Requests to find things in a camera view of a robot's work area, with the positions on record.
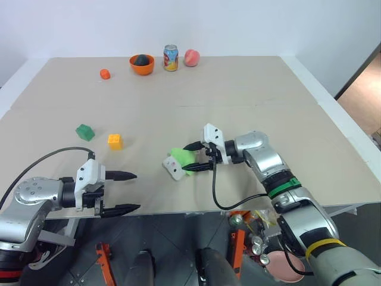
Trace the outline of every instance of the orange stand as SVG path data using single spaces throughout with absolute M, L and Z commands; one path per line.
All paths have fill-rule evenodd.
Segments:
M 238 229 L 236 232 L 231 234 L 232 244 L 233 244 L 233 256 L 231 265 L 233 270 L 239 279 L 241 277 L 241 267 L 242 267 L 242 258 L 243 252 L 245 251 L 245 231 Z
M 107 243 L 97 243 L 96 244 L 96 254 L 98 255 L 98 260 L 96 261 L 101 265 L 103 278 L 107 286 L 116 286 L 114 275 L 111 270 L 110 261 L 110 245 Z

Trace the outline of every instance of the pink plate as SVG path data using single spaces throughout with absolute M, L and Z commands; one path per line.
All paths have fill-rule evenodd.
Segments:
M 304 265 L 300 259 L 291 253 L 289 253 L 289 257 L 295 268 L 304 271 Z M 303 275 L 295 273 L 289 266 L 283 251 L 270 252 L 268 258 L 270 258 L 270 263 L 266 266 L 266 269 L 274 278 L 287 283 L 296 283 L 303 279 Z

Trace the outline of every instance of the soda can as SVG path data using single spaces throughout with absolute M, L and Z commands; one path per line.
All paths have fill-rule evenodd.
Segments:
M 179 66 L 179 51 L 176 45 L 166 45 L 164 47 L 164 68 L 169 72 L 177 70 Z
M 263 240 L 262 238 L 254 235 L 252 238 L 251 238 L 251 244 L 253 245 L 258 245 L 258 246 L 262 246 L 263 245 Z
M 231 226 L 238 226 L 238 225 L 241 225 L 242 223 L 243 223 L 243 217 L 241 214 L 233 214 L 229 218 L 229 225 Z
M 266 266 L 270 263 L 270 258 L 268 258 L 267 254 L 261 254 L 259 256 L 253 256 L 251 258 L 252 258 L 252 260 L 257 262 L 261 266 Z
M 254 256 L 259 256 L 259 255 L 261 255 L 261 253 L 262 253 L 262 247 L 260 247 L 259 245 L 252 245 L 251 246 L 251 253 L 252 253 L 252 255 L 254 255 Z

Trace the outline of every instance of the orange block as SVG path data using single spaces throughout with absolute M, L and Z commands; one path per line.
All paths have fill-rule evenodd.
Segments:
M 123 139 L 120 134 L 109 134 L 107 143 L 111 150 L 123 149 Z

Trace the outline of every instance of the person's leg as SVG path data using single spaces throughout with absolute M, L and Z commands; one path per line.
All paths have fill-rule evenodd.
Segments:
M 127 273 L 124 286 L 154 286 L 154 263 L 149 251 L 140 251 Z

